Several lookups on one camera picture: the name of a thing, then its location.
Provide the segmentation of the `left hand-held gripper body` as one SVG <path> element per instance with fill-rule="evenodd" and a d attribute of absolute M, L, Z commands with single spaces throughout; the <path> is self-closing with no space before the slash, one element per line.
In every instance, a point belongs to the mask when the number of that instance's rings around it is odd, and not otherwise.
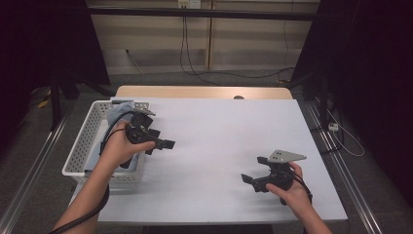
<path fill-rule="evenodd" d="M 147 114 L 135 111 L 130 122 L 126 125 L 126 136 L 132 144 L 146 141 L 156 141 L 157 137 L 148 134 L 153 119 Z"/>

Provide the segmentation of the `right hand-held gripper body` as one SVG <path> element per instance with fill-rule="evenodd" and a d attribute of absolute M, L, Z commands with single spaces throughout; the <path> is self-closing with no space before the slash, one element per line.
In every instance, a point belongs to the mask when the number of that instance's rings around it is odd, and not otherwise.
<path fill-rule="evenodd" d="M 294 179 L 293 171 L 289 167 L 290 162 L 305 160 L 306 156 L 289 151 L 276 149 L 268 158 L 270 174 L 267 176 L 254 178 L 254 183 L 251 184 L 256 192 L 268 192 L 267 183 L 288 190 Z"/>

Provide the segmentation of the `light blue tank top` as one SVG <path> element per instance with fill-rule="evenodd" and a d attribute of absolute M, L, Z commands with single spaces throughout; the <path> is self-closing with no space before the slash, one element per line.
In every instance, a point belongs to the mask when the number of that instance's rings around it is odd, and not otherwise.
<path fill-rule="evenodd" d="M 131 115 L 128 111 L 133 110 L 134 104 L 131 101 L 125 103 L 96 101 L 93 103 L 77 143 L 80 146 L 79 153 L 82 154 L 85 162 L 83 172 L 91 172 L 95 167 L 101 152 L 101 144 L 105 136 L 111 133 L 110 127 L 116 126 L 118 117 L 125 114 L 122 120 L 129 121 Z"/>

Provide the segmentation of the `white perforated plastic basket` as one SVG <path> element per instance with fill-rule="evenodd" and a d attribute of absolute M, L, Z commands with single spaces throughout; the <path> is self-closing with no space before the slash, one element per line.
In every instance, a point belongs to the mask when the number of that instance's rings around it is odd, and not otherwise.
<path fill-rule="evenodd" d="M 113 100 L 112 102 L 125 103 L 127 101 L 131 101 L 134 104 L 133 111 L 149 108 L 148 102 L 134 102 L 132 100 Z M 77 145 L 79 137 L 82 135 L 82 127 L 61 171 L 64 176 L 70 176 L 80 184 L 85 183 L 92 173 L 82 171 L 85 162 L 82 158 L 82 154 L 79 153 L 80 146 Z M 121 167 L 116 169 L 114 175 L 110 179 L 110 184 L 118 187 L 133 187 L 138 185 L 142 179 L 144 161 L 144 153 L 134 154 L 131 158 L 130 165 L 126 169 L 122 169 Z"/>

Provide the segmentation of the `person's right hand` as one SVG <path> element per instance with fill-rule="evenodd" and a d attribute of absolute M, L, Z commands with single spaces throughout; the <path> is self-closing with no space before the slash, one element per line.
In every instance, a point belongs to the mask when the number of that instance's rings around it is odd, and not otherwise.
<path fill-rule="evenodd" d="M 271 183 L 267 183 L 266 188 L 282 198 L 291 208 L 294 215 L 301 221 L 304 221 L 310 218 L 314 213 L 314 209 L 308 197 L 307 189 L 303 184 L 301 167 L 293 162 L 289 163 L 289 167 L 293 170 L 294 180 L 288 190 L 283 190 Z"/>

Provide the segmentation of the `person's left hand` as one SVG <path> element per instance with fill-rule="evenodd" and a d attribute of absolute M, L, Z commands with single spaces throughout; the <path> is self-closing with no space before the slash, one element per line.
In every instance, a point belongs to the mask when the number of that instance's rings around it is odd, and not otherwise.
<path fill-rule="evenodd" d="M 125 134 L 127 124 L 128 122 L 121 121 L 106 142 L 104 150 L 99 158 L 99 162 L 103 165 L 116 169 L 121 164 L 129 161 L 131 156 L 135 153 L 153 149 L 155 147 L 154 141 L 147 141 L 139 144 L 130 143 Z"/>

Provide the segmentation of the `white table cover sheet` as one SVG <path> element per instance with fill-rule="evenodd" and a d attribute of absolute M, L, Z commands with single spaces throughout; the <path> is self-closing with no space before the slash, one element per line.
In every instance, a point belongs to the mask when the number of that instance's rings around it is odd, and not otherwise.
<path fill-rule="evenodd" d="M 294 99 L 149 98 L 153 128 L 174 142 L 156 150 L 131 190 L 112 188 L 102 222 L 236 224 L 293 220 L 272 193 L 257 193 L 242 177 L 266 176 L 257 162 L 274 150 L 304 155 L 300 165 L 325 220 L 347 215 Z"/>

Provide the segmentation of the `thin dark rod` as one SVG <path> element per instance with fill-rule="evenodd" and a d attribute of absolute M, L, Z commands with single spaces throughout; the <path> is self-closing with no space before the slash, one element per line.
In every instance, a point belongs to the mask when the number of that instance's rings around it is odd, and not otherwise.
<path fill-rule="evenodd" d="M 137 71 L 139 72 L 139 74 L 143 74 L 141 68 L 139 67 L 139 65 L 136 63 L 136 61 L 133 59 L 133 57 L 131 56 L 130 50 L 126 50 L 126 54 L 128 56 L 128 58 L 130 59 L 130 61 L 133 63 L 133 65 L 135 66 L 135 68 L 137 69 Z"/>

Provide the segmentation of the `black metal stand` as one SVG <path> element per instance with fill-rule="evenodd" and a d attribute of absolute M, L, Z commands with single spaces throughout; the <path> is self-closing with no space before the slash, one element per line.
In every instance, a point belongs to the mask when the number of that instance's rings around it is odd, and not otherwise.
<path fill-rule="evenodd" d="M 311 85 L 313 84 L 316 88 L 314 98 L 319 99 L 319 120 L 320 128 L 322 130 L 328 130 L 328 82 L 323 71 L 312 71 L 308 74 L 300 76 L 298 78 L 293 78 L 285 87 L 292 90 L 301 85 Z"/>
<path fill-rule="evenodd" d="M 50 91 L 52 102 L 52 125 L 51 130 L 57 129 L 57 126 L 62 122 L 62 113 L 60 108 L 60 93 L 63 93 L 67 99 L 76 99 L 80 93 L 77 84 L 82 84 L 91 88 L 106 97 L 114 97 L 115 93 L 111 90 L 103 88 L 96 82 L 90 81 L 81 77 L 73 71 L 64 69 L 63 72 L 54 70 L 50 77 Z"/>

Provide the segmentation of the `black curtain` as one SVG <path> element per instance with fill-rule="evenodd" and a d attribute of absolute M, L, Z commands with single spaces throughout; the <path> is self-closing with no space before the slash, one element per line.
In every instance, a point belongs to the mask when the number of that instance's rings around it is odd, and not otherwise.
<path fill-rule="evenodd" d="M 413 209 L 413 0 L 319 0 L 293 78 L 332 93 Z"/>
<path fill-rule="evenodd" d="M 12 142 L 30 93 L 55 84 L 110 83 L 86 0 L 0 0 L 0 152 Z"/>

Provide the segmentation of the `black horizontal bar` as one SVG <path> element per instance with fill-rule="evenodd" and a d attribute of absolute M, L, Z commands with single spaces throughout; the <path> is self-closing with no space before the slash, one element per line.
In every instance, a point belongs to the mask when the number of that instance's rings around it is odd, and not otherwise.
<path fill-rule="evenodd" d="M 209 19 L 251 19 L 251 20 L 300 20 L 315 21 L 317 14 L 247 12 L 227 10 L 167 9 L 167 8 L 111 8 L 92 6 L 88 8 L 91 15 L 108 16 L 146 16 L 146 17 L 186 17 Z"/>

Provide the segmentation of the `metal floor rail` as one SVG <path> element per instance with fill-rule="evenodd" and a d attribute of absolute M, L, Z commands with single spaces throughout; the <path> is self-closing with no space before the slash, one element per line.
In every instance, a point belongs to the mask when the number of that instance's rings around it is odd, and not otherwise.
<path fill-rule="evenodd" d="M 38 175 L 65 127 L 72 105 L 53 113 L 31 109 L 0 162 L 0 234 L 10 234 L 31 194 Z"/>
<path fill-rule="evenodd" d="M 311 116 L 312 123 L 315 125 L 316 129 L 314 130 L 314 133 L 322 141 L 322 146 L 325 147 L 326 153 L 324 156 L 327 159 L 332 160 L 335 171 L 341 178 L 347 194 L 352 201 L 352 205 L 357 211 L 357 216 L 363 225 L 363 229 L 368 234 L 383 234 L 375 214 L 372 212 L 366 199 L 362 195 L 354 177 L 344 161 L 343 155 L 340 153 L 340 149 L 343 149 L 343 145 L 338 140 L 335 140 L 334 133 L 322 130 L 320 128 L 319 111 L 317 106 L 313 102 L 307 102 L 305 103 L 305 107 Z"/>

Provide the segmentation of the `white wall outlet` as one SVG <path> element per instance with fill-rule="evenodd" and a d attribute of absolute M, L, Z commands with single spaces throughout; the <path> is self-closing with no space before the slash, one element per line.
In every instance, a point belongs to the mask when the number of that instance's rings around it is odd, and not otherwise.
<path fill-rule="evenodd" d="M 177 6 L 179 9 L 201 9 L 201 0 L 178 0 Z"/>

